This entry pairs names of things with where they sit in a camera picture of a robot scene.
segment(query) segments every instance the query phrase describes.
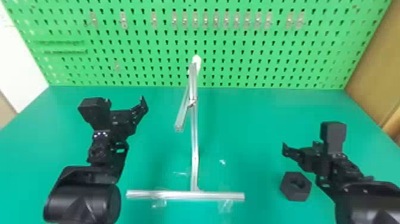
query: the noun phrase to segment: aluminum profile stand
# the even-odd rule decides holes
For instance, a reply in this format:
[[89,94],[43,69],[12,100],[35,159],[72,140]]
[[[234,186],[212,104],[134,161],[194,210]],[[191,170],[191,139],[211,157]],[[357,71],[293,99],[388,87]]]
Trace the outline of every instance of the aluminum profile stand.
[[197,76],[201,67],[201,58],[195,55],[189,65],[189,84],[183,95],[182,103],[175,122],[175,131],[182,132],[186,114],[190,110],[191,141],[192,141],[192,174],[190,177],[190,191],[147,191],[127,190],[128,199],[162,199],[162,200],[190,200],[190,201],[244,201],[243,192],[201,191],[198,187],[199,147],[198,147],[198,95]]

